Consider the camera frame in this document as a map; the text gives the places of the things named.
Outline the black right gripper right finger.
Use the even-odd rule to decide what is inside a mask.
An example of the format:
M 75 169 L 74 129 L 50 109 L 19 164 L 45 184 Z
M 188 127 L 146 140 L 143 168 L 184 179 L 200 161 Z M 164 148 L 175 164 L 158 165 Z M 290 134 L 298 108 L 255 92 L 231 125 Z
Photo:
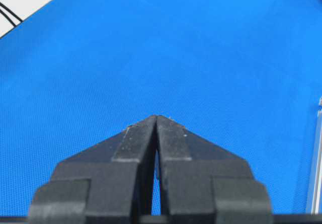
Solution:
M 266 187 L 243 158 L 159 116 L 162 212 L 170 223 L 272 223 Z

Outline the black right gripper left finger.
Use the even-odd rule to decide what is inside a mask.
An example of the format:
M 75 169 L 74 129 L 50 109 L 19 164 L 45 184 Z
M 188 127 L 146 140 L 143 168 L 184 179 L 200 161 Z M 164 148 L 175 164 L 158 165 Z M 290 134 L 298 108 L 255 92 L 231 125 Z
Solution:
M 132 223 L 151 210 L 155 115 L 59 162 L 29 223 Z

